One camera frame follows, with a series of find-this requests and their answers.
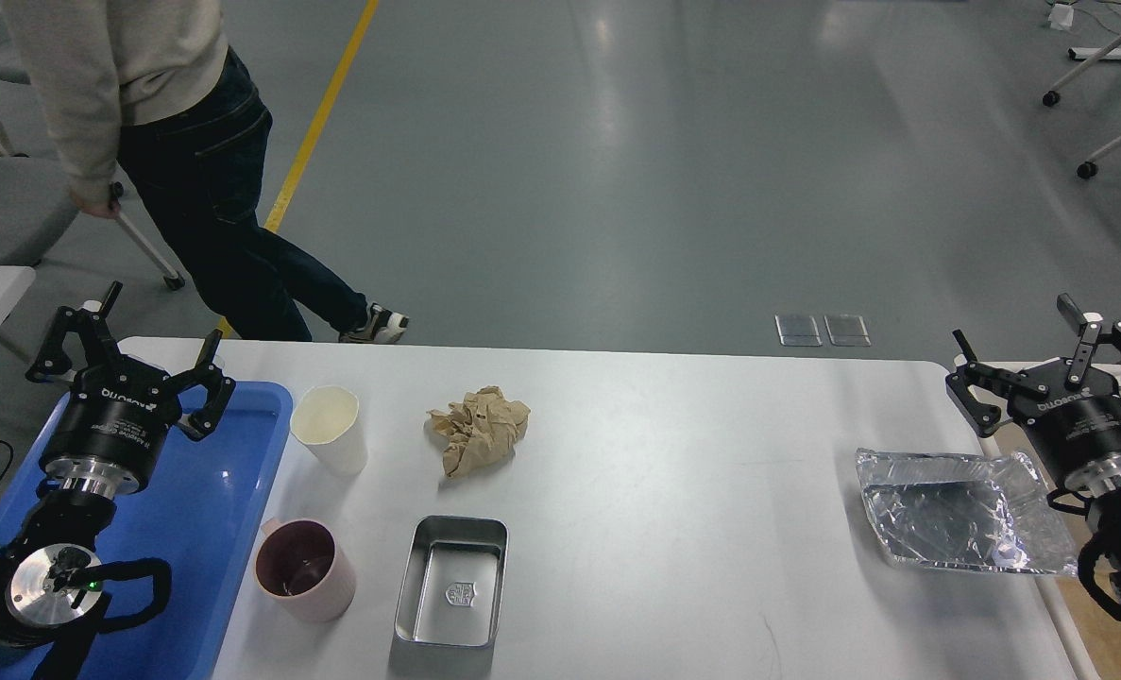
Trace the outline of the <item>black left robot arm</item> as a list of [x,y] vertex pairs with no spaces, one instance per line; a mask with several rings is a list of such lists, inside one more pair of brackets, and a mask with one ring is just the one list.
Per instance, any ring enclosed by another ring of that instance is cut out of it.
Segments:
[[41,449],[38,502],[0,547],[0,646],[49,648],[35,679],[74,679],[94,639],[140,627],[170,603],[170,563],[104,563],[95,538],[115,516],[115,496],[149,486],[172,429],[206,438],[235,390],[215,364],[220,330],[179,374],[121,352],[106,326],[121,288],[110,285],[95,306],[59,307],[27,371],[30,382],[70,386]]

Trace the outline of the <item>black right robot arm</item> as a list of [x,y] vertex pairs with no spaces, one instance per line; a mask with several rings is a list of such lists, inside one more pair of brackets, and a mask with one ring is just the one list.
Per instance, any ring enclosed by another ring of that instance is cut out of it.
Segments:
[[1077,347],[1055,360],[1008,370],[978,360],[964,332],[961,357],[945,380],[978,436],[1015,423],[1053,482],[1057,511],[1084,516],[1080,584],[1101,611],[1121,622],[1121,322],[1083,313],[1060,294],[1056,306]]

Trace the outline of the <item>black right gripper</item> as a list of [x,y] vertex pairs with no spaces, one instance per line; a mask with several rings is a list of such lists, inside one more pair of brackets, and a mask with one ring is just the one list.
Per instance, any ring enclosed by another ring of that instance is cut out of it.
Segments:
[[1057,490],[1121,490],[1120,388],[1117,378],[1090,366],[1101,346],[1113,346],[1121,354],[1121,322],[1082,313],[1069,294],[1057,296],[1056,307],[1078,337],[1071,360],[1051,360],[1013,373],[984,365],[964,332],[954,329],[952,336],[964,362],[945,384],[978,436],[995,435],[1002,412],[1000,406],[979,401],[972,386],[1004,398]]

